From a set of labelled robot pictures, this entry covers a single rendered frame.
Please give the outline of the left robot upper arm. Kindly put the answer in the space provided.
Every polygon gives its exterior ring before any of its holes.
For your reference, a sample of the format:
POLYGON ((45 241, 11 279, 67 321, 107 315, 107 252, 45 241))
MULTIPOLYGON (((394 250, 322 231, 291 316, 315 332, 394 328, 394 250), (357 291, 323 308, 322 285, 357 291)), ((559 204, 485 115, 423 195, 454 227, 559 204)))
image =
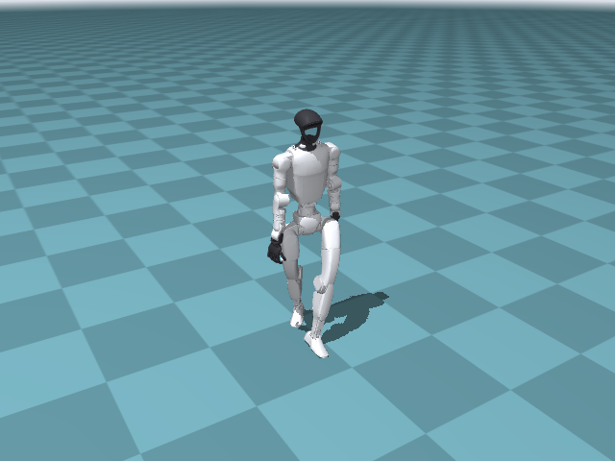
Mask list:
POLYGON ((340 156, 340 150, 331 142, 326 142, 323 144, 326 145, 330 153, 326 187, 329 190, 333 191, 336 188, 340 187, 342 184, 341 179, 336 176, 336 172, 338 170, 338 159, 340 156))

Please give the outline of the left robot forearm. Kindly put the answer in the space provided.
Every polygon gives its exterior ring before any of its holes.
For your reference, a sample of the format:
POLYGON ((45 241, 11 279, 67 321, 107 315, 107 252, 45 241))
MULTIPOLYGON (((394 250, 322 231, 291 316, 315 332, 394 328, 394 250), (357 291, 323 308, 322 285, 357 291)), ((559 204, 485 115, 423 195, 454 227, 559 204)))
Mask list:
POLYGON ((332 214, 334 212, 336 212, 336 211, 339 213, 339 215, 341 214, 341 212, 340 212, 340 196, 339 196, 340 195, 340 189, 341 189, 341 186, 336 188, 333 191, 328 189, 331 217, 332 217, 332 214))

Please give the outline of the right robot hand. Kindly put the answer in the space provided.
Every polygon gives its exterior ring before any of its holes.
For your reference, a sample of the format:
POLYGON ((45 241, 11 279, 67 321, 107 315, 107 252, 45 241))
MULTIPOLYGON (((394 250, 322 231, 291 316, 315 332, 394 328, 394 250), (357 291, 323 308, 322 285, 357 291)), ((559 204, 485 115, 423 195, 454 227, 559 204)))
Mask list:
POLYGON ((283 262, 280 262, 280 256, 282 257, 284 261, 286 261, 286 258, 284 257, 282 253, 282 247, 281 247, 281 244, 283 243, 283 233, 280 234, 278 241, 271 238, 271 242, 272 243, 268 247, 267 256, 270 257, 270 259, 273 260, 274 262, 282 264, 283 262))

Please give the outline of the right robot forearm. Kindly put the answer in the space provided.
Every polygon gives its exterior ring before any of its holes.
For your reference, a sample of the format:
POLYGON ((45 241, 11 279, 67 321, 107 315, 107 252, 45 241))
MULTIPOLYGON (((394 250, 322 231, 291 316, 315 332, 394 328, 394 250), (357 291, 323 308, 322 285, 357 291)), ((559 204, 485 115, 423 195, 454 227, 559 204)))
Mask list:
POLYGON ((271 232, 271 238, 278 241, 281 233, 285 231, 285 215, 286 209, 283 207, 279 207, 279 197, 278 195, 274 196, 273 205, 272 205, 272 213, 274 214, 273 219, 273 230, 271 232))

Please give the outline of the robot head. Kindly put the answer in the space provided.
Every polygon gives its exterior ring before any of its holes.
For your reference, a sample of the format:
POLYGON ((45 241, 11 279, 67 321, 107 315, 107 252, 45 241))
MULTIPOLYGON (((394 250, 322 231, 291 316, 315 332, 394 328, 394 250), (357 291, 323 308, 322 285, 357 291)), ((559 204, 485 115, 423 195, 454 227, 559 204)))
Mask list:
POLYGON ((295 115, 294 122, 300 128, 300 131, 302 134, 300 142, 294 145, 295 148, 297 148, 298 146, 300 146, 300 144, 302 144, 302 145, 307 146, 305 148, 299 147, 299 149, 303 151, 309 152, 309 151, 315 150, 316 144, 312 145, 312 143, 314 143, 320 135, 321 125, 323 123, 323 120, 321 119, 321 117, 315 111, 311 109, 302 109, 299 112, 297 112, 297 114, 295 115), (305 130, 312 129, 312 128, 317 128, 316 135, 311 135, 311 134, 306 135, 305 130))

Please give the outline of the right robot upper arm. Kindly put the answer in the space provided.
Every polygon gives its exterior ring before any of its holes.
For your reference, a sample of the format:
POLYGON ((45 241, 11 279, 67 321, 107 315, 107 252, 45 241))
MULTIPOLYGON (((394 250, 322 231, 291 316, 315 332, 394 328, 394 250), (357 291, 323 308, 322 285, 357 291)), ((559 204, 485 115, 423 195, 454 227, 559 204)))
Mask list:
POLYGON ((272 167, 274 170, 274 196, 278 195, 279 197, 279 207, 288 206, 290 203, 289 194, 285 193, 285 188, 287 181, 287 171, 290 169, 291 164, 292 154, 289 152, 285 152, 275 156, 272 161, 272 167))

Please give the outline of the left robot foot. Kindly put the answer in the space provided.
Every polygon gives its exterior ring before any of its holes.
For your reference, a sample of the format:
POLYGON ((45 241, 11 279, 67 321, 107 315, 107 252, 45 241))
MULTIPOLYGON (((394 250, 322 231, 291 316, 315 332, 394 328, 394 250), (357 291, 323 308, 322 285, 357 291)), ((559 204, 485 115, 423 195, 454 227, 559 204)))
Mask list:
POLYGON ((326 348, 324 347, 322 339, 318 338, 318 337, 316 337, 316 339, 313 339, 311 337, 311 330, 306 333, 304 339, 306 340, 306 342, 308 342, 308 344, 310 345, 310 348, 318 356, 320 356, 322 358, 327 358, 329 356, 329 353, 327 352, 326 348))

